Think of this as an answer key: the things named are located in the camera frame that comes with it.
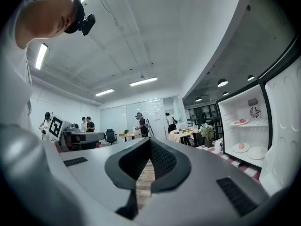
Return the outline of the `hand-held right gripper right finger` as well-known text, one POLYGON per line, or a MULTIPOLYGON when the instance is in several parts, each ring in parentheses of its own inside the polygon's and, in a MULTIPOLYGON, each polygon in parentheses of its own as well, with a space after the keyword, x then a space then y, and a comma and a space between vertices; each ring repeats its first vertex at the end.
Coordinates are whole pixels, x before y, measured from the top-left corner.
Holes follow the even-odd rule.
POLYGON ((239 225, 268 200, 262 186, 222 157, 150 139, 155 180, 138 215, 142 225, 239 225))

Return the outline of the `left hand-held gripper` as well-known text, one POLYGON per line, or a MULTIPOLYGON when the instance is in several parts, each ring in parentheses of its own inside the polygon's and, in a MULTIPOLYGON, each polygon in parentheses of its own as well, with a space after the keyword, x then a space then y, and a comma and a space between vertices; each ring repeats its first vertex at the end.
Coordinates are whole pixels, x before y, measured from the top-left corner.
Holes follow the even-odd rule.
POLYGON ((58 116, 53 116, 48 136, 51 142, 57 142, 61 151, 70 151, 72 147, 71 133, 79 133, 81 150, 95 149, 97 142, 105 139, 103 132, 80 133, 77 123, 70 123, 58 116))

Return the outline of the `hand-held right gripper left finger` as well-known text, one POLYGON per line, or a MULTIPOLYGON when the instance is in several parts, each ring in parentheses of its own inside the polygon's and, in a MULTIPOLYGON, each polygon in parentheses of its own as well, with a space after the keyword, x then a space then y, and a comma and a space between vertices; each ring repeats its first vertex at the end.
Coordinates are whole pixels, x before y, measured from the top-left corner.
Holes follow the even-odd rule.
POLYGON ((70 190, 83 223, 148 223, 138 209, 136 181, 148 162, 147 139, 59 153, 44 144, 52 175, 70 190))

